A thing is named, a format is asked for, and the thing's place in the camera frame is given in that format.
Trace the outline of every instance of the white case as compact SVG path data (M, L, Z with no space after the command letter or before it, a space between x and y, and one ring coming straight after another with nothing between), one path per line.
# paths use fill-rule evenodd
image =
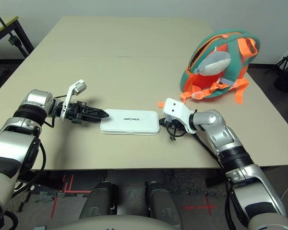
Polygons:
M101 132L106 134L156 135L159 119L155 111L106 109L109 117L101 119Z

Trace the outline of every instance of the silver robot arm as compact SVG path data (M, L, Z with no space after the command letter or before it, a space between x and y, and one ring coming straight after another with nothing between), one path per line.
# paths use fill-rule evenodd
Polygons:
M64 103L49 92L32 90L0 130L0 228L19 174L29 171L35 162L42 125L48 124L46 117L52 117L52 125L48 125L54 127L56 117L80 124L83 120L95 122L108 116L86 103L70 103L73 94L78 95L85 89L83 80L76 82L69 88Z
M189 133L205 131L232 185L230 197L243 226L250 230L265 225L268 229L288 229L286 211L276 191L218 111L190 111L183 103L168 98L163 113L170 122L179 120Z

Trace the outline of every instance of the small table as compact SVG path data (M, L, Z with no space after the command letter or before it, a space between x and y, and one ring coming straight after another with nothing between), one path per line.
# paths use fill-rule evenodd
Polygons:
M180 100L180 78L198 44L212 29L200 19L63 17L0 89L0 128L26 94L40 89L63 95L84 79L73 101L100 109L162 109L158 101ZM260 166L288 164L288 124L246 74L243 104L234 92L194 101L190 109L218 110ZM171 141L164 127L155 136L103 134L99 124L56 119L40 139L47 170L217 168L191 136ZM40 169L39 154L34 169Z
M9 30L4 28L3 25L0 23L0 39L6 36L9 33L9 31L14 30L18 38L24 45L25 49L28 51L29 54L31 54L32 51L34 50L34 47L31 44L27 35L25 34L20 23L18 22L18 16L2 16L2 20L5 22Z

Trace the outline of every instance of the teal backpack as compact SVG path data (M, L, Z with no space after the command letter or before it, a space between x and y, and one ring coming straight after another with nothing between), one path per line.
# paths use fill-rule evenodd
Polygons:
M209 35L193 53L183 73L180 95L200 100L236 90L235 101L242 103L248 85L244 74L256 57L260 42L243 30L224 30Z

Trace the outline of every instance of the plush toy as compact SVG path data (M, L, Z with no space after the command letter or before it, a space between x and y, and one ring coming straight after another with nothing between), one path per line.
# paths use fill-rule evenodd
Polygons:
M230 64L230 54L225 51L216 51L208 55L199 66L195 69L195 74L201 74L203 76L216 75Z

